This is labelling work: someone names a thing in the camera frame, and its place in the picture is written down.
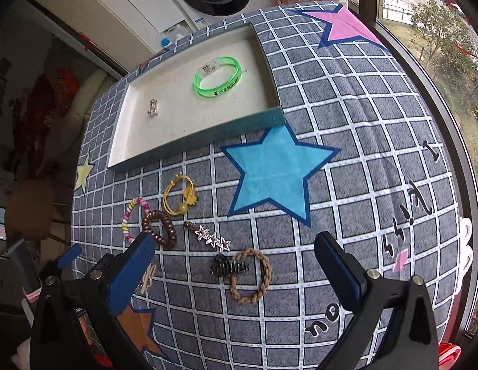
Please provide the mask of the teal jewelry tray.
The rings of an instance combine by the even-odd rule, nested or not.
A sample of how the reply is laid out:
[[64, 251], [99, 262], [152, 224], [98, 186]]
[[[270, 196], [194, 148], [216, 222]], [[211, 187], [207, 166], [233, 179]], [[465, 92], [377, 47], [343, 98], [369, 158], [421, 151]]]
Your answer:
[[[239, 61], [241, 79], [219, 97], [201, 97], [193, 88], [194, 74], [221, 56]], [[151, 99], [158, 100], [154, 117], [147, 112]], [[117, 172], [132, 170], [284, 122], [272, 69], [253, 24], [195, 33], [125, 87], [107, 167]]]

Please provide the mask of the wooden chair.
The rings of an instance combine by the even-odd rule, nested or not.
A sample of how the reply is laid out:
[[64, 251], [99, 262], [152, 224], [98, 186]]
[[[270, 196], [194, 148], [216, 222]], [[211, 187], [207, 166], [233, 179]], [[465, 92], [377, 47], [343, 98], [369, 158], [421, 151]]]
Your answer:
[[52, 185], [42, 180], [26, 180], [7, 199], [6, 240], [41, 241], [49, 237], [54, 207]]

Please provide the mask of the star rhinestone hair clip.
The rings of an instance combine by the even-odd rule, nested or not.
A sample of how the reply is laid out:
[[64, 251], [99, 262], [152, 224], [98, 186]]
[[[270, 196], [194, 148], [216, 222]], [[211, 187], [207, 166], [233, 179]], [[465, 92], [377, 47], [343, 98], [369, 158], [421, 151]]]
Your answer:
[[209, 245], [213, 249], [217, 249], [220, 253], [225, 251], [230, 251], [229, 240], [224, 239], [221, 236], [218, 236], [215, 232], [211, 233], [208, 229], [204, 228], [202, 225], [196, 225], [190, 221], [184, 222], [184, 227], [189, 231], [192, 231], [196, 236], [198, 241], [203, 241], [206, 245]]

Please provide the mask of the green translucent bangle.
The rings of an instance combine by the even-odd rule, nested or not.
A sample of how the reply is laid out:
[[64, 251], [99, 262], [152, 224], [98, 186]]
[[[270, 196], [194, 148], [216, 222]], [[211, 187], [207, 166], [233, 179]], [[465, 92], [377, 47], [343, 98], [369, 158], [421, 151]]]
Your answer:
[[201, 97], [219, 97], [232, 90], [240, 81], [242, 68], [237, 59], [216, 57], [202, 65], [194, 74], [193, 88]]

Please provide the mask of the grey checked star tablecloth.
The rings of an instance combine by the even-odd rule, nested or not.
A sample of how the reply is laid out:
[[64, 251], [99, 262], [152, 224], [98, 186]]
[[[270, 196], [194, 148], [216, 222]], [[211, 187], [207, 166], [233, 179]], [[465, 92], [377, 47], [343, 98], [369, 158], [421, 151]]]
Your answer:
[[[259, 9], [202, 28], [252, 23], [285, 122], [128, 171], [107, 167], [125, 87], [95, 103], [78, 159], [73, 274], [125, 251], [146, 211], [174, 224], [157, 245], [149, 286], [129, 302], [143, 316], [155, 369], [314, 369], [353, 321], [314, 252], [329, 232], [380, 280], [421, 277], [442, 337], [460, 284], [460, 216], [447, 150], [397, 60], [345, 7], [306, 2]], [[231, 242], [220, 253], [184, 227]], [[214, 257], [249, 264], [210, 273]]]

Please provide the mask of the black claw hair clip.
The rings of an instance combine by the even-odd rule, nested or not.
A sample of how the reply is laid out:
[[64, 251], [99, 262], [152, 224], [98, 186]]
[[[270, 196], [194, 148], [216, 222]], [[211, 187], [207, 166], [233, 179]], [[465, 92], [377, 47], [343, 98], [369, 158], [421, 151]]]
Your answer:
[[214, 257], [210, 266], [210, 273], [215, 277], [231, 277], [249, 271], [249, 264], [244, 261], [236, 261], [218, 254]]

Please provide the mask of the dark red okay cushion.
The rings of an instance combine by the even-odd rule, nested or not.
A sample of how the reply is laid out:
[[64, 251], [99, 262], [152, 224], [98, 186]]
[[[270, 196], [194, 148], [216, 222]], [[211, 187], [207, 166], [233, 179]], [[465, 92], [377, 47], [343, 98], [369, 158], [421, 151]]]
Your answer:
[[41, 73], [27, 97], [24, 122], [37, 151], [44, 151], [48, 134], [58, 119], [69, 111], [79, 91], [72, 69], [62, 66], [54, 77]]

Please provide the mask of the silver rhinestone brooch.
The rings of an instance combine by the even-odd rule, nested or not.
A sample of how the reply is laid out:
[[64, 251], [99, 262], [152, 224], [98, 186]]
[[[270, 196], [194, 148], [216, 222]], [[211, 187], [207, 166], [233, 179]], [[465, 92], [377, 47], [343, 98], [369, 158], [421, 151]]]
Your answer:
[[148, 115], [150, 117], [154, 117], [158, 114], [158, 100], [157, 99], [151, 99], [151, 101], [149, 102], [147, 112], [148, 112]]

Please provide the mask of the white detergent bottle blue cap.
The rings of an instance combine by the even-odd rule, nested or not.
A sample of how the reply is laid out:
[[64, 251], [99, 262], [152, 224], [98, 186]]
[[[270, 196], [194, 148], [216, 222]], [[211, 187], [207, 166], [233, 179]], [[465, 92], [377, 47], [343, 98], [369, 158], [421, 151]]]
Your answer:
[[171, 41], [170, 41], [169, 39], [167, 39], [167, 38], [163, 38], [163, 39], [161, 40], [160, 44], [161, 44], [161, 46], [162, 46], [163, 48], [166, 48], [168, 45], [171, 44]]

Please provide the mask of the beige sofa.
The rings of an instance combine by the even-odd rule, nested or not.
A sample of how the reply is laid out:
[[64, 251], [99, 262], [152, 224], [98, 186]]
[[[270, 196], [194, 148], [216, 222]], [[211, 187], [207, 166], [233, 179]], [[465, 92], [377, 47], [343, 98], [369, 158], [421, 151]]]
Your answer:
[[96, 69], [82, 84], [61, 119], [56, 119], [47, 135], [44, 162], [72, 164], [78, 159], [85, 129], [95, 105], [116, 80], [105, 71]]

